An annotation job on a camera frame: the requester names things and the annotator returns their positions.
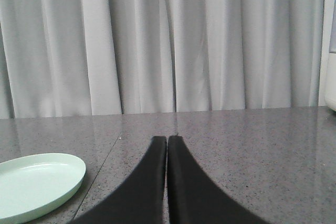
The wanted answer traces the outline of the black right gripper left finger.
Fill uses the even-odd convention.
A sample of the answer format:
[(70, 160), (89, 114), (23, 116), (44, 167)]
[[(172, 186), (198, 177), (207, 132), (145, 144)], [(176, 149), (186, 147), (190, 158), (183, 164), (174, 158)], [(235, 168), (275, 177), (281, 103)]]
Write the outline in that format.
[(133, 172), (106, 199), (71, 223), (162, 223), (165, 136), (154, 136)]

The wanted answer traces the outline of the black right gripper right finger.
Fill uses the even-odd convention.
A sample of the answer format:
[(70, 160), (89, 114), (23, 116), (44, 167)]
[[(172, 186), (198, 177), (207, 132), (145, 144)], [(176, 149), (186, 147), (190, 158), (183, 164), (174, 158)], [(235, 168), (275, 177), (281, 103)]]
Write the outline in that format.
[(216, 186), (181, 136), (169, 137), (167, 190), (170, 223), (266, 223)]

